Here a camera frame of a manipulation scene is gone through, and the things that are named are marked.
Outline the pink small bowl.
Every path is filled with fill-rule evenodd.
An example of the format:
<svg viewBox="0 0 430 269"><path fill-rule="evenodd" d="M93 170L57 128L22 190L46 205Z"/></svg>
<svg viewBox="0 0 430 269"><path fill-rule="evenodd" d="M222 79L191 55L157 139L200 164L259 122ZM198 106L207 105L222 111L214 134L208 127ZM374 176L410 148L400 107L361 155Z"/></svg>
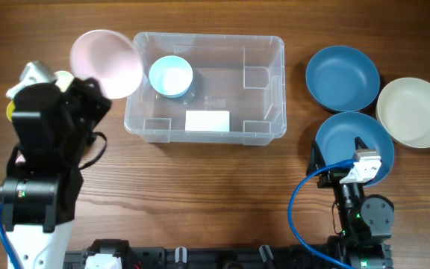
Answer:
<svg viewBox="0 0 430 269"><path fill-rule="evenodd" d="M69 62L75 77L94 78L109 99L131 95L143 82L140 53L116 31L99 29L82 34L72 45Z"/></svg>

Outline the light blue small bowl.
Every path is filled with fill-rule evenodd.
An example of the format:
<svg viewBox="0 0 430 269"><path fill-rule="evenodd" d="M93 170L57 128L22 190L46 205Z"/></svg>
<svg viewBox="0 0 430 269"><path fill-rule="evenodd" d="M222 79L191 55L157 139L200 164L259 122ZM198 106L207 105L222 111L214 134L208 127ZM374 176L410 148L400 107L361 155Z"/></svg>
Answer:
<svg viewBox="0 0 430 269"><path fill-rule="evenodd" d="M149 70L149 81L161 95L178 98L184 95L192 84L193 68L179 56L164 56L152 64Z"/></svg>

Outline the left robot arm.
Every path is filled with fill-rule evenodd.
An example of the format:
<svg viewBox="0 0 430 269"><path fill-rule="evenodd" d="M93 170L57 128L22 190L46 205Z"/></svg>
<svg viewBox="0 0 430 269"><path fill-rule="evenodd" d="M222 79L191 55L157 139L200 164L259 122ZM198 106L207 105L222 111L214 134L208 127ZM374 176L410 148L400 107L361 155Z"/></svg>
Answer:
<svg viewBox="0 0 430 269"><path fill-rule="evenodd" d="M0 240L9 268L62 268L84 182L85 149L110 110L94 78L23 87L13 98L19 138L0 186Z"/></svg>

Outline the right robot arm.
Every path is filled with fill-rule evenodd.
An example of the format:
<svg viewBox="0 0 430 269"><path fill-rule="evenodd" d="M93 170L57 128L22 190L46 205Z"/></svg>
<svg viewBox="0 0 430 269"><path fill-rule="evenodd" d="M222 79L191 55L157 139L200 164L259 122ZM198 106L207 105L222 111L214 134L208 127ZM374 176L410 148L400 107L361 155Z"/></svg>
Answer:
<svg viewBox="0 0 430 269"><path fill-rule="evenodd" d="M392 235L394 205L386 197L364 193L381 170L381 156L360 137L354 142L353 164L336 164L323 172L323 154L316 141L311 143L307 173L317 174L318 188L333 190L342 229L328 239L328 254L354 268L392 268L392 251L385 241Z"/></svg>

